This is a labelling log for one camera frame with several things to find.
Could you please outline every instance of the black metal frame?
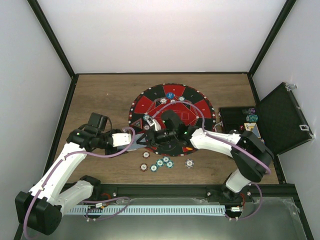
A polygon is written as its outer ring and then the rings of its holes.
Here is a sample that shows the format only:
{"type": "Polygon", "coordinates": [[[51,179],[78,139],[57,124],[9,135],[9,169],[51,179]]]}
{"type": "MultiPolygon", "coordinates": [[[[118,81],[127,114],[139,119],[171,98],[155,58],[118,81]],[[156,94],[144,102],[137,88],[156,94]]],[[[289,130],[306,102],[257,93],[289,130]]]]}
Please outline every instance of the black metal frame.
{"type": "MultiPolygon", "coordinates": [[[[67,118],[67,114],[73,98],[73,94],[76,88],[79,74],[75,74],[75,72],[73,71],[38,1],[37,0],[27,0],[27,1],[29,2],[32,10],[34,11],[41,26],[43,27],[43,30],[47,34],[47,37],[51,41],[54,49],[56,50],[58,56],[60,57],[61,62],[63,63],[65,69],[67,70],[71,78],[69,90],[68,90],[66,100],[63,106],[63,110],[58,122],[56,133],[54,135],[54,139],[49,152],[47,163],[44,169],[44,172],[46,172],[51,167],[54,161],[54,157],[57,152],[58,144],[61,138],[62,130],[67,118]]],[[[260,63],[262,62],[264,56],[266,55],[269,47],[271,46],[273,40],[275,39],[278,31],[280,30],[282,24],[284,23],[286,17],[288,16],[295,2],[296,0],[287,0],[286,3],[284,4],[278,18],[276,19],[269,35],[267,36],[249,72],[246,72],[246,71],[244,72],[151,72],[151,73],[142,72],[142,73],[96,73],[96,74],[247,74],[247,77],[251,86],[252,94],[253,94],[255,103],[257,104],[259,103],[260,100],[259,100],[259,96],[255,88],[252,77],[255,74],[256,70],[258,69],[260,63]]],[[[285,176],[281,168],[281,164],[277,157],[275,158],[273,163],[276,169],[279,183],[281,184],[261,184],[260,187],[263,195],[266,197],[292,197],[295,202],[295,205],[300,209],[299,217],[303,224],[303,228],[307,236],[307,239],[313,240],[314,238],[311,233],[302,205],[300,203],[300,199],[297,194],[296,187],[293,184],[286,183],[285,176]]],[[[221,188],[221,185],[150,185],[150,184],[147,184],[147,185],[108,184],[106,185],[106,184],[103,184],[102,186],[107,189],[116,190],[117,195],[119,197],[128,196],[131,198],[147,198],[147,197],[172,197],[172,198],[192,197],[194,198],[194,197],[205,196],[208,189],[221,188]]],[[[253,197],[259,196],[259,192],[255,187],[251,187],[250,191],[251,191],[251,196],[253,197]]],[[[20,224],[18,226],[14,239],[15,240],[21,239],[22,234],[23,234],[23,227],[20,224]]]]}

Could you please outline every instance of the gray floor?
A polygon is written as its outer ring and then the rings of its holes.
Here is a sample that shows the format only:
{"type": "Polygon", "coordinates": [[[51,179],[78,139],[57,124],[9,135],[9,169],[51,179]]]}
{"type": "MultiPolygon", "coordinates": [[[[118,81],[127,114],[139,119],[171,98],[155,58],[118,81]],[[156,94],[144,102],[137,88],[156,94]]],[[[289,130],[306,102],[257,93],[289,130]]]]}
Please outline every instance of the gray floor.
{"type": "MultiPolygon", "coordinates": [[[[249,214],[256,206],[246,204],[243,214],[249,214]]],[[[255,216],[238,222],[222,216],[117,216],[86,222],[83,216],[66,215],[52,235],[40,235],[37,239],[305,240],[297,211],[291,199],[264,198],[255,216]]]]}

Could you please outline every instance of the red and black mat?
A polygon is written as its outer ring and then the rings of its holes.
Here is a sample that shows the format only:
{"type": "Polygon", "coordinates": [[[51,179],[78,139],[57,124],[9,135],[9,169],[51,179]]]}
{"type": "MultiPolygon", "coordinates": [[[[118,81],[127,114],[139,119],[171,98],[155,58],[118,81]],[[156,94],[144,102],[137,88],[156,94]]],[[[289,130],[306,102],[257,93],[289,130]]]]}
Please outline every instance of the red and black mat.
{"type": "MultiPolygon", "coordinates": [[[[216,124],[215,110],[207,97],[193,87],[178,83],[164,83],[149,87],[142,92],[131,105],[128,121],[130,127],[132,127],[137,134],[143,133],[149,126],[143,119],[144,115],[153,116],[164,105],[173,101],[186,101],[198,107],[205,118],[205,129],[209,131],[214,130],[216,124]]],[[[177,113],[184,124],[202,126],[201,115],[194,107],[184,103],[177,103],[168,106],[162,112],[169,109],[177,113]]],[[[160,112],[155,119],[161,125],[161,128],[164,129],[165,125],[161,120],[162,112],[160,112]]],[[[196,151],[194,148],[181,147],[171,142],[162,147],[152,147],[149,150],[156,154],[173,157],[191,154],[196,151]]]]}

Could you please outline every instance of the wooden tabletop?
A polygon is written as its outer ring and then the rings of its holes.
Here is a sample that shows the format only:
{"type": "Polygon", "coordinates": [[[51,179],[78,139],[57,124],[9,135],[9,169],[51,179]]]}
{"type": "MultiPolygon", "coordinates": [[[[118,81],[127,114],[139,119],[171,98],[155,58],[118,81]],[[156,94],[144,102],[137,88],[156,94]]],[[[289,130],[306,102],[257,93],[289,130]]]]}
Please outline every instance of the wooden tabletop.
{"type": "MultiPolygon", "coordinates": [[[[62,131],[56,157],[61,152],[70,132],[88,122],[92,112],[111,118],[113,128],[128,126],[132,102],[146,89],[163,83],[180,83],[203,93],[212,103],[219,122],[219,107],[252,106],[253,94],[245,74],[92,74],[80,75],[70,109],[62,131]]],[[[235,162],[226,155],[198,150],[192,154],[171,157],[173,168],[165,166],[157,172],[140,171],[140,165],[155,164],[161,155],[150,152],[143,158],[140,148],[114,158],[87,156],[73,172],[68,182],[76,182],[89,175],[106,184],[222,184],[237,169],[235,162]],[[194,167],[185,166],[186,159],[194,161],[194,167]]],[[[104,154],[102,150],[95,153],[104,154]]],[[[273,165],[272,174],[261,183],[277,184],[273,165]]]]}

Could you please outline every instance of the white wall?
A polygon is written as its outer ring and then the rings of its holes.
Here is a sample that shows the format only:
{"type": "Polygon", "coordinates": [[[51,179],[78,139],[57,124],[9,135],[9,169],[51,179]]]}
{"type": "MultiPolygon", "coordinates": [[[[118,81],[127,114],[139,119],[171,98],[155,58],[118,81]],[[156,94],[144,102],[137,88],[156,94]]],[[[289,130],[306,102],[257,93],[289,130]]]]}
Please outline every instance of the white wall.
{"type": "Polygon", "coordinates": [[[39,0],[76,73],[249,71],[285,0],[39,0]]]}
{"type": "MultiPolygon", "coordinates": [[[[317,135],[320,131],[320,1],[298,0],[254,75],[260,99],[281,82],[293,93],[317,135]]],[[[320,139],[280,156],[284,174],[296,185],[314,239],[320,239],[320,139]]]]}
{"type": "Polygon", "coordinates": [[[44,171],[70,84],[26,0],[0,1],[0,239],[18,227],[15,197],[44,171]]]}

